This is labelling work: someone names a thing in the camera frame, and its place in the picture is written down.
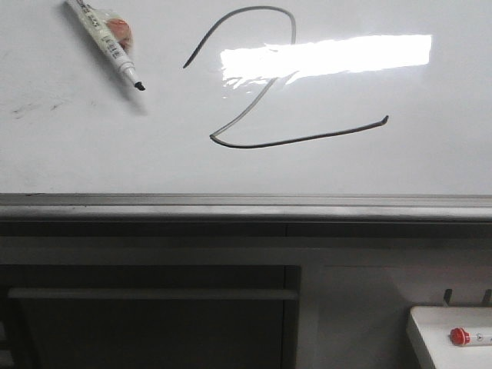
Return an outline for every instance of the marker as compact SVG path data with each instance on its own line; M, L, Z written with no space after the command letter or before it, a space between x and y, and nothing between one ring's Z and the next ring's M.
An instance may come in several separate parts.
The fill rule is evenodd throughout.
M89 35L98 44L102 52L111 61L119 73L122 73L138 90L145 87L135 72L135 65L120 46L108 26L98 17L96 12L84 0L67 0L67 3L77 13L78 19L84 25Z
M457 346L485 346L492 345L492 327L465 328L451 330L450 339Z

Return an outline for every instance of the metal bar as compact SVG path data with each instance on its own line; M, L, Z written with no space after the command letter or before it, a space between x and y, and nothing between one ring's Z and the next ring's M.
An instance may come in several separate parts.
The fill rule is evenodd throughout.
M8 297L88 300L297 300L298 292L281 289L11 288Z
M296 368L314 369L317 366L317 337L320 318L322 291L321 271L318 261L301 266L301 296L298 311L298 338L296 347Z
M0 194L0 221L486 221L492 196Z

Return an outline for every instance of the red cap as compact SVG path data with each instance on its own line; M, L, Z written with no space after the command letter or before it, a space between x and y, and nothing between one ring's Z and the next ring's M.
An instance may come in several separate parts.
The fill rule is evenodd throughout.
M455 328L451 330L451 342L464 346L465 344L470 343L470 334L463 328Z

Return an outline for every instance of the black marker line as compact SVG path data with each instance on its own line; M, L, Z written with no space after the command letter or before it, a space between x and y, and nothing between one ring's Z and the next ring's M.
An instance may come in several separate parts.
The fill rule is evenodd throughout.
M193 51L191 56L188 58L188 60L185 62L183 65L183 68L187 68L196 58L200 50L203 48L207 40L212 36L212 34L217 30L217 28L224 23L226 20L228 20L230 17L233 17L234 15L244 13L244 12L250 12L254 10L271 10L273 12L280 12L285 14L286 16L289 17L291 20L291 45L295 45L296 42L296 33L297 33L297 27L296 27L296 22L295 22L295 17L292 13L289 11L278 8L275 6L267 6L267 5L259 5L259 6L249 6L246 8L240 8L236 9L232 12L227 13L224 15L222 18L220 18L218 21L215 22L214 25L208 30L206 35L203 37L203 39L200 41L198 44L197 48ZM372 123L370 125L363 125L357 128L351 128L343 131L335 131L335 132L329 132L329 133L323 133L320 135L312 135L312 136L305 136L305 137L299 137L299 138L292 138L289 140L283 140L283 141L273 141L273 142L267 142L264 144L257 144L257 145L239 145L239 144L232 144L226 141L222 141L221 139L218 138L218 136L225 131L227 131L230 127L238 123L242 118L246 116L247 113L249 113L255 106L256 104L265 96L265 94L268 92L270 87L278 80L278 78L272 78L265 87L260 91L260 93L257 95L257 97L246 107L245 110L243 110L236 118L234 118L232 121L228 122L225 126L219 128L217 131L212 133L210 135L210 139L215 142L216 144L225 146L227 148L269 148L273 146L280 146L280 145L288 145L288 144L293 144L296 142L303 142L303 141L310 141L310 140L317 140L319 138L327 138L327 137L334 137L334 136L341 136L341 135L349 135L351 133L357 133L361 131L366 131L368 129L372 128L377 128L385 125L389 119L389 116L386 115L381 121Z

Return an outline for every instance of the dark panel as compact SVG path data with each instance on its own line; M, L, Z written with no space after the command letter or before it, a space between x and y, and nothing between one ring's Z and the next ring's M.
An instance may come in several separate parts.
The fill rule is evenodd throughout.
M405 345L412 303L383 268L325 268L318 366L418 369Z
M0 222L1 236L284 236L281 223Z
M287 224L288 237L490 238L491 223L304 223Z
M283 288L282 266L26 266L29 287Z
M282 304L22 302L49 369L279 369Z
M0 321L3 325L2 362L12 362L16 369L39 369L38 356L30 327L22 314L19 301L7 298L7 289L0 290Z
M284 288L299 291L301 268L287 266ZM298 345L299 300L284 301L284 333L282 335L282 369L295 369Z
M15 265L0 265L0 288L24 286L22 268Z

